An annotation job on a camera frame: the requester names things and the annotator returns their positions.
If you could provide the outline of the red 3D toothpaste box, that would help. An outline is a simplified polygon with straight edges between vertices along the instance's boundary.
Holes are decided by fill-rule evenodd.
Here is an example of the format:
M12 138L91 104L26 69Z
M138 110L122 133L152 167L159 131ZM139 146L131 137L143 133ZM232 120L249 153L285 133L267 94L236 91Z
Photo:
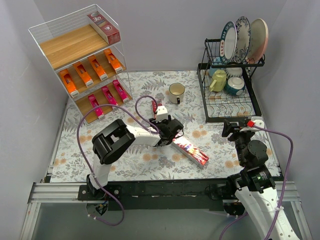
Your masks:
M121 41L119 30L98 11L87 15L90 26L107 42L113 45Z
M156 113L158 107L162 105L162 101L159 99L152 100L151 105L152 105L152 111Z
M209 161L209 157L205 153L182 135L174 138L171 144L201 169Z

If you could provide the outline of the pink toothpaste box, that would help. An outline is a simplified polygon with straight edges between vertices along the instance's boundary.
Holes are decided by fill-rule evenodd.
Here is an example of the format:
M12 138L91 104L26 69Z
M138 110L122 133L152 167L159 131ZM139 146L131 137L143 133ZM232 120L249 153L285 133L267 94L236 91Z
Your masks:
M115 105L117 106L118 103L116 101L116 99L114 98L114 96L112 95L111 91L109 90L109 88L105 85L101 88L104 96L106 97L107 101L109 104L111 105Z
M94 94L91 94L88 96L88 100L90 102L90 104L92 105L92 107L94 108L94 112L96 114L96 116L98 117L98 119L103 119L105 117L105 114L102 110L101 107L98 107L100 104L98 103L98 100L96 99Z
M120 82L115 79L112 81L114 88L116 89L118 95L120 96L120 98L122 99L122 101L124 103L128 102L130 99L126 93L126 91L124 90L124 88L122 87L122 85L120 84Z

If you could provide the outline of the orange toothpaste box top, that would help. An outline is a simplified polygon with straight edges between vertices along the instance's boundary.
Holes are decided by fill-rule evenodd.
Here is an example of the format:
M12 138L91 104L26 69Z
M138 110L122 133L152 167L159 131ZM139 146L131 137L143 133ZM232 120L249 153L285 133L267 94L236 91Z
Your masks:
M105 72L103 67L99 64L95 55L89 56L88 61L101 81L104 81L108 78L107 73Z

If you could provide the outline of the orange toothpaste box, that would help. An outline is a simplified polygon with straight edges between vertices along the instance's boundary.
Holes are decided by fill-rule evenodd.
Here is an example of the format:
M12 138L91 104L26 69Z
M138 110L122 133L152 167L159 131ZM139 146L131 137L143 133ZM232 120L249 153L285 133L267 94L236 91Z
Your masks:
M101 81L104 81L108 78L107 73L105 72L103 67L99 64L95 55L89 56L88 61Z
M61 70L59 76L70 96L72 98L76 97L79 94L79 91L77 90L69 71L67 69Z
M72 66L76 70L77 74L82 79L82 81L84 82L84 84L87 88L94 84L91 76L86 71L85 67L82 65L81 62L78 61L78 62L74 63Z
M118 74L123 71L123 67L121 62L117 59L117 57L112 53L110 48L105 49L104 54L108 60L108 63L112 66L114 71Z

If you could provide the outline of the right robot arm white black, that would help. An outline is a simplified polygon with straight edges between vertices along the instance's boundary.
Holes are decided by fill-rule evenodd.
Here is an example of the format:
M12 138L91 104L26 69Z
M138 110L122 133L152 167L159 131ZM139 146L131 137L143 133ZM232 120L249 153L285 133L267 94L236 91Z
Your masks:
M282 201L286 183L278 194L276 182L266 166L267 146L252 137L266 131L262 117L252 116L244 121L223 123L222 137L235 144L239 173L230 175L221 188L224 199L238 199L253 221L263 240L297 240Z

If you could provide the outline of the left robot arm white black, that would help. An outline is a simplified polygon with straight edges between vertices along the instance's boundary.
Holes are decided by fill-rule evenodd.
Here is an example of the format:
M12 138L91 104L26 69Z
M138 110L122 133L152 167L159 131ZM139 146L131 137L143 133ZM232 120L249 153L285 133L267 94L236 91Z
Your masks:
M93 172L87 176L86 184L89 194L95 200L106 196L111 166L130 146L167 146L184 130L183 124L177 119L169 118L156 122L152 118L151 123L155 124L159 133L152 133L152 127L133 127L117 119L93 137Z

